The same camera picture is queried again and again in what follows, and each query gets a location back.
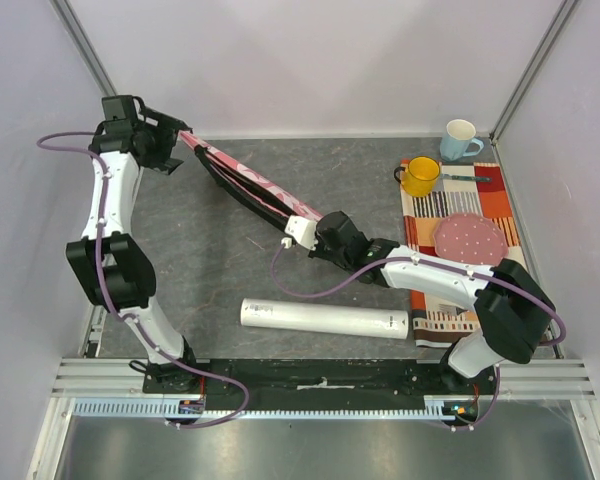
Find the pink racket bag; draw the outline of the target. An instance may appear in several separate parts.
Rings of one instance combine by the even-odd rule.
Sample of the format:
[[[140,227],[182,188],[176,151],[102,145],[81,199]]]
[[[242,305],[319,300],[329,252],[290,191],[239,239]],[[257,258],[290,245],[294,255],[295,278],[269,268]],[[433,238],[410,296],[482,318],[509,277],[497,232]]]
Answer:
[[[306,203],[193,133],[181,133],[180,138],[219,187],[277,230],[283,231],[291,216],[322,218]]]

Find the pink dotted plate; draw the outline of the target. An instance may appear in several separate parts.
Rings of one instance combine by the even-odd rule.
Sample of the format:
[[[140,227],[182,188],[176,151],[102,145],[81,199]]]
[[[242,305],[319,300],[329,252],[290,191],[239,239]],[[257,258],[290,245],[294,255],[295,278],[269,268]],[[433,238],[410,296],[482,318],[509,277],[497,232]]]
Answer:
[[[497,265],[509,252],[500,228],[474,213],[456,213],[441,219],[432,238],[436,255],[456,262]]]

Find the orange patchwork cloth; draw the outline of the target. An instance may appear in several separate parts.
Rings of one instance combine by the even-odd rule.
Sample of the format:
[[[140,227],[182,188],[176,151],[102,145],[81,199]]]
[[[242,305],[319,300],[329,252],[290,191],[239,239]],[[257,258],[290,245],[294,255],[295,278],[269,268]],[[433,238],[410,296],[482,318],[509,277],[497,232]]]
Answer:
[[[500,167],[495,163],[443,165],[441,174],[491,177],[491,183],[439,179],[426,197],[401,193],[406,244],[436,256],[432,234],[438,222],[456,213],[474,213],[496,224],[509,247],[505,258],[526,264],[517,224]],[[453,342],[479,329],[477,315],[459,304],[433,294],[411,293],[411,319],[418,347],[446,349]]]

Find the yellow mug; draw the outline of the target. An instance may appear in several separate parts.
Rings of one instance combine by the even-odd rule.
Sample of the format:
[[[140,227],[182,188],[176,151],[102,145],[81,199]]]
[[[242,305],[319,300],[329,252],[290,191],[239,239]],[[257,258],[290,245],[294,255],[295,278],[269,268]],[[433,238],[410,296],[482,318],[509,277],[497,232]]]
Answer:
[[[402,190],[416,198],[429,195],[440,175],[439,162],[426,156],[415,157],[393,171],[394,179],[400,184]]]

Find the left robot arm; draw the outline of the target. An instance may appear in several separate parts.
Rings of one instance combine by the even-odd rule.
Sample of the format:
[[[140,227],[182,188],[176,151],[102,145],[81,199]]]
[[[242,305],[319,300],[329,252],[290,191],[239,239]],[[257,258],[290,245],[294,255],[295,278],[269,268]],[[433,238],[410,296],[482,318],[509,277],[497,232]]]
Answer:
[[[166,368],[165,382],[188,393],[200,378],[195,356],[160,307],[155,269],[131,234],[142,170],[172,174],[181,164],[172,150],[188,126],[134,95],[105,97],[102,107],[104,119],[86,151],[94,169],[91,210],[80,239],[67,244],[66,258],[88,300],[139,339],[151,374]]]

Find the light blue mug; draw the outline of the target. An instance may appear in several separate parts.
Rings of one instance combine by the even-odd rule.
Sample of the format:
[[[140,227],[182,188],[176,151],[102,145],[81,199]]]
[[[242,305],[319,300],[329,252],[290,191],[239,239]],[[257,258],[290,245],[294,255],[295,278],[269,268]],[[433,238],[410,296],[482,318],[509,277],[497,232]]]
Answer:
[[[473,123],[464,119],[454,119],[447,123],[439,151],[447,162],[474,157],[482,152],[484,142],[477,137]]]

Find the white shuttlecock tube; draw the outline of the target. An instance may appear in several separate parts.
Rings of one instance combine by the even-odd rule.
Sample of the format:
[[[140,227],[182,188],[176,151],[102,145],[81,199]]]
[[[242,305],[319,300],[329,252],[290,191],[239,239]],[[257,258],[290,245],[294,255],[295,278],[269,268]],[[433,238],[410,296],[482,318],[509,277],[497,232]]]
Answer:
[[[244,299],[240,323],[246,327],[404,340],[409,317],[403,310]]]

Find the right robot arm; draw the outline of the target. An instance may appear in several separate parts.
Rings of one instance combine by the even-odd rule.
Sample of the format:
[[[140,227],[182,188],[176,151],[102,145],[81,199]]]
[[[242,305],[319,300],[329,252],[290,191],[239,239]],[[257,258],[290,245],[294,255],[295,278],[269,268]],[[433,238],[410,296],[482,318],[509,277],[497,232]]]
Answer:
[[[341,211],[291,221],[287,231],[310,256],[356,279],[435,295],[475,314],[477,331],[453,343],[437,371],[449,393],[463,392],[503,360],[528,363],[549,325],[560,321],[547,295],[514,260],[487,266],[439,259],[392,240],[367,238]]]

